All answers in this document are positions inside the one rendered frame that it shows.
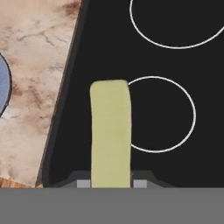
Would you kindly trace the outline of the pale yellow butter stick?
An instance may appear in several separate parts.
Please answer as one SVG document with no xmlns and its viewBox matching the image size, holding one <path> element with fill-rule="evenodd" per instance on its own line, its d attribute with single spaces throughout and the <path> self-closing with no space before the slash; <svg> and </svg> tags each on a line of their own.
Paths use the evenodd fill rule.
<svg viewBox="0 0 224 224">
<path fill-rule="evenodd" d="M 129 188 L 131 102 L 125 80 L 96 81 L 90 88 L 91 186 Z"/>
</svg>

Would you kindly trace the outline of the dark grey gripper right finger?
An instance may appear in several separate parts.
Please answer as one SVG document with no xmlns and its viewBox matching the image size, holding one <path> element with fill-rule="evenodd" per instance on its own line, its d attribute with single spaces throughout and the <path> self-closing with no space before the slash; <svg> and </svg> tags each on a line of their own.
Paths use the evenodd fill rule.
<svg viewBox="0 0 224 224">
<path fill-rule="evenodd" d="M 131 186 L 133 188 L 166 188 L 171 184 L 155 177 L 152 171 L 132 171 Z"/>
</svg>

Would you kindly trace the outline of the blue round plate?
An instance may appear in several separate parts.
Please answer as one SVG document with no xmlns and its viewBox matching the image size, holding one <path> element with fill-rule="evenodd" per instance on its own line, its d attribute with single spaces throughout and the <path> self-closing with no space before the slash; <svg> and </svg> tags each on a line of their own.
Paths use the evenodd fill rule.
<svg viewBox="0 0 224 224">
<path fill-rule="evenodd" d="M 12 78 L 9 64 L 0 53 L 0 117 L 9 105 L 12 91 Z"/>
</svg>

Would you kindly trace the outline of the black glass hob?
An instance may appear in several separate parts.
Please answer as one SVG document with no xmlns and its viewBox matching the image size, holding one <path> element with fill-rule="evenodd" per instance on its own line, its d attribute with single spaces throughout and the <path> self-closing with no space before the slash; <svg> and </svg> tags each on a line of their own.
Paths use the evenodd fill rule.
<svg viewBox="0 0 224 224">
<path fill-rule="evenodd" d="M 128 83 L 132 171 L 224 187 L 224 0 L 81 0 L 41 180 L 91 171 L 90 88 Z"/>
</svg>

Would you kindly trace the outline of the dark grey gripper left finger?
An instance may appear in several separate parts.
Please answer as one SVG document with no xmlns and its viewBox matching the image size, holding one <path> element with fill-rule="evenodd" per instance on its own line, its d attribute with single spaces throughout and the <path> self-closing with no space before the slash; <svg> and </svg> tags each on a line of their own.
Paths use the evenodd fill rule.
<svg viewBox="0 0 224 224">
<path fill-rule="evenodd" d="M 50 187 L 77 186 L 78 180 L 90 180 L 91 171 L 72 171 L 69 174 L 57 174 L 50 177 Z"/>
</svg>

